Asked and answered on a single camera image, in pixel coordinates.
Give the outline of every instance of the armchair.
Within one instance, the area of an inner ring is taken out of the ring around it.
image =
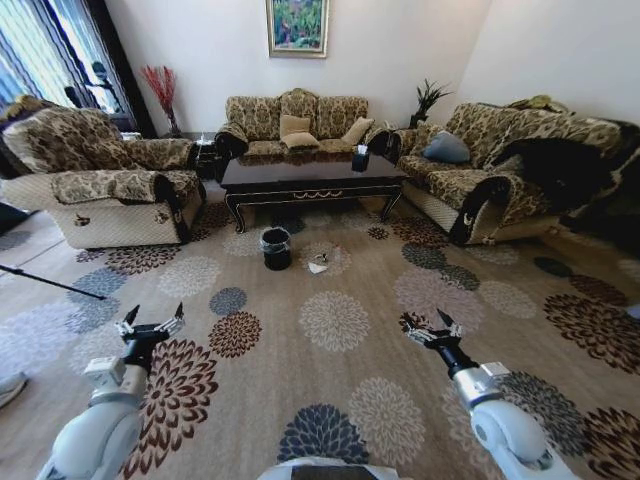
[[[205,191],[193,142],[123,141],[99,110],[51,106],[5,128],[30,173],[3,182],[6,200],[47,210],[70,246],[186,243]]]

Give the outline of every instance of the window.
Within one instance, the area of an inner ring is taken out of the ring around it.
[[[0,2],[0,107],[28,93],[100,108],[121,129],[135,121],[85,0]]]

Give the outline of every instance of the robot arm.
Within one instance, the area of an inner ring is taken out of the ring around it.
[[[85,369],[94,386],[89,408],[60,431],[37,480],[113,480],[135,448],[153,348],[184,325],[182,304],[160,325],[132,327],[137,312],[138,307],[116,324],[125,356],[97,358]]]
[[[448,327],[444,330],[418,329],[407,320],[407,335],[436,350],[449,367],[458,394],[471,415],[471,429],[494,458],[508,479],[577,479],[555,450],[547,443],[535,419],[503,400],[493,385],[493,377],[509,371],[500,363],[482,366],[459,347],[462,328],[449,315],[438,310]]]

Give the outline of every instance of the white wall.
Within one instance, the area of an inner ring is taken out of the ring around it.
[[[491,0],[333,0],[328,58],[269,58],[264,0],[107,0],[132,69],[167,65],[178,75],[184,131],[216,130],[229,95],[364,95],[370,114],[401,126],[425,76],[457,89]],[[166,121],[140,79],[159,132]],[[446,120],[446,98],[432,111]]]
[[[494,0],[458,101],[547,93],[583,115],[640,122],[640,2]]]

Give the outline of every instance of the floor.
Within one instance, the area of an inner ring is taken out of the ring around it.
[[[582,478],[640,476],[640,262],[563,234],[461,249],[400,202],[247,213],[237,235],[222,192],[185,246],[78,251],[38,213],[0,237],[0,263],[108,296],[0,276],[0,375],[31,377],[0,410],[0,478],[31,479],[86,407],[80,373],[119,354],[112,324],[137,304],[186,327],[154,357],[139,446],[124,479],[253,479],[301,455],[395,467],[401,476],[498,479],[439,357],[406,319],[463,326],[462,347],[512,373],[500,388],[532,413]],[[261,231],[284,225],[293,264],[273,272]],[[307,264],[327,253],[329,269]]]

